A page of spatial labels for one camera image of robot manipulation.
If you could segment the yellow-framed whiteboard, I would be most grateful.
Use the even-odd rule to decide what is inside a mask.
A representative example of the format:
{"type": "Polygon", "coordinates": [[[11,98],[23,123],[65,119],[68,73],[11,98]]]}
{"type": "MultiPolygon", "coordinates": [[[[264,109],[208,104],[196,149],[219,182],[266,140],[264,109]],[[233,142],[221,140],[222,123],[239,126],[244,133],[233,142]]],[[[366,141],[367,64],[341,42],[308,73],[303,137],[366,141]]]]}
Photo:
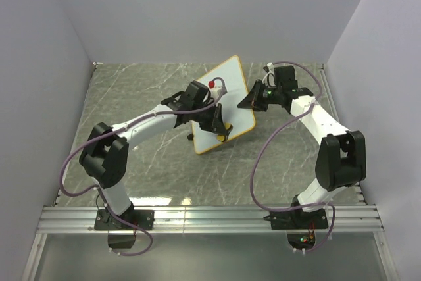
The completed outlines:
{"type": "MultiPolygon", "coordinates": [[[[222,105],[222,119],[224,124],[230,124],[232,126],[227,139],[227,141],[232,141],[250,132],[256,126],[253,111],[251,109],[240,109],[237,106],[249,93],[240,58],[237,55],[230,57],[200,77],[198,81],[202,84],[208,84],[215,77],[221,77],[224,80],[228,91],[219,103],[222,105]]],[[[201,155],[227,144],[226,142],[221,142],[216,134],[200,129],[196,122],[192,122],[191,126],[193,146],[196,154],[201,155]]]]}

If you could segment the yellow bone-shaped eraser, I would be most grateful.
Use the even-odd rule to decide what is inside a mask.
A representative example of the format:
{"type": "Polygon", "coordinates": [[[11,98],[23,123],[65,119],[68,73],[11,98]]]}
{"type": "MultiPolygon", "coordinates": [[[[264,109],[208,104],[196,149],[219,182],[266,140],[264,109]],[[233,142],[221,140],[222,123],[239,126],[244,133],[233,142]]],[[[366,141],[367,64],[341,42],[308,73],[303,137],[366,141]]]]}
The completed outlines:
{"type": "Polygon", "coordinates": [[[216,138],[220,143],[225,143],[228,141],[230,132],[232,131],[233,126],[230,123],[224,125],[224,130],[221,130],[216,133],[216,138]]]}

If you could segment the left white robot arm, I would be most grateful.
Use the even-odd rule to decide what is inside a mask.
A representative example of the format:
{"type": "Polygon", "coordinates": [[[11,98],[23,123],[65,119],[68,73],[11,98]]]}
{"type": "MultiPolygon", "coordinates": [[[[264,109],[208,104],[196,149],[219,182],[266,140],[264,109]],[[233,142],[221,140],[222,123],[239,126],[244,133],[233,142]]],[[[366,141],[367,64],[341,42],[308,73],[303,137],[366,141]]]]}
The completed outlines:
{"type": "Polygon", "coordinates": [[[222,105],[218,102],[225,94],[226,89],[221,86],[199,93],[179,91],[135,119],[114,126],[103,122],[94,126],[79,163],[99,186],[112,225],[125,230],[136,222],[133,203],[122,182],[129,151],[155,135],[190,121],[226,141],[232,127],[224,125],[222,105]]]}

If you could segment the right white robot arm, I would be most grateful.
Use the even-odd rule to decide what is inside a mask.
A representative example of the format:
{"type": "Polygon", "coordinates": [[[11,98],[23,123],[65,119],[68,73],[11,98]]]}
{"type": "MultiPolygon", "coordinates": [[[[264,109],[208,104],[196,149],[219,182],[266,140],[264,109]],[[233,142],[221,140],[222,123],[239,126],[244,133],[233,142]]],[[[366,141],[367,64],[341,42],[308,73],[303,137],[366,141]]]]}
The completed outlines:
{"type": "Polygon", "coordinates": [[[268,219],[280,221],[294,229],[305,228],[316,221],[320,211],[345,188],[366,178],[366,142],[360,131],[341,125],[316,100],[308,88],[297,81],[267,86],[257,80],[238,108],[267,111],[279,105],[300,121],[319,145],[315,179],[286,209],[270,209],[268,219]]]}

